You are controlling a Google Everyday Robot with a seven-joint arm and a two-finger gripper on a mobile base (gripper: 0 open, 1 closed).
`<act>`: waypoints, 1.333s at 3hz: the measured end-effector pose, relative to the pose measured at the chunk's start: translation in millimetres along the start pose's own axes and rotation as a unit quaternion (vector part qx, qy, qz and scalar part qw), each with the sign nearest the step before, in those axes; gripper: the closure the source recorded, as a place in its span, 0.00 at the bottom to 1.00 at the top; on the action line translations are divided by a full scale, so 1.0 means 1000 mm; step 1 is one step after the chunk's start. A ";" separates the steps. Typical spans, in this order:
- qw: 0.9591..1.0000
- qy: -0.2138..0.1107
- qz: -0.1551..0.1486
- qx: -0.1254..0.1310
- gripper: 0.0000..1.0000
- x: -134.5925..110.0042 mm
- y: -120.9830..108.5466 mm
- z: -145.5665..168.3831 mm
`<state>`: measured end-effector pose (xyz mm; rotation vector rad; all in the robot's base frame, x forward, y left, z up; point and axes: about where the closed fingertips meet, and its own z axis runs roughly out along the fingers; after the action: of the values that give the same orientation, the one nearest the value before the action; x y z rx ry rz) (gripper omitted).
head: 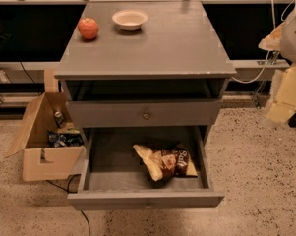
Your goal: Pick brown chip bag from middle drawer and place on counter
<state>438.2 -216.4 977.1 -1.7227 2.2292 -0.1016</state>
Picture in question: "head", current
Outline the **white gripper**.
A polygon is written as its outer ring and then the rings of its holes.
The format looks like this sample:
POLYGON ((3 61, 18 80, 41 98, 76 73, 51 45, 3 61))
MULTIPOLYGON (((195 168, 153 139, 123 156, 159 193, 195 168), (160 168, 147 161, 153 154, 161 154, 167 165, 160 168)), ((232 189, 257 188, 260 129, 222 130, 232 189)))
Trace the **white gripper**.
MULTIPOLYGON (((263 38, 258 47, 265 51, 279 51, 285 23, 277 26, 263 38)), ((285 71, 276 70, 272 77, 270 99, 265 107, 265 119, 269 125, 281 125, 296 113, 296 64, 285 71)))

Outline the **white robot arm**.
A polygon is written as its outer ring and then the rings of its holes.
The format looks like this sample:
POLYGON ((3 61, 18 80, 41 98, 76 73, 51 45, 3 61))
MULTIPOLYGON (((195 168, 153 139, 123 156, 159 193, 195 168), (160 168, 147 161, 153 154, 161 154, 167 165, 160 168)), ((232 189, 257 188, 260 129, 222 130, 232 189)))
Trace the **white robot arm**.
POLYGON ((274 72, 270 100, 266 104, 266 122, 272 126, 285 124, 296 113, 296 7, 258 47, 279 51, 283 58, 292 62, 284 72, 274 72))

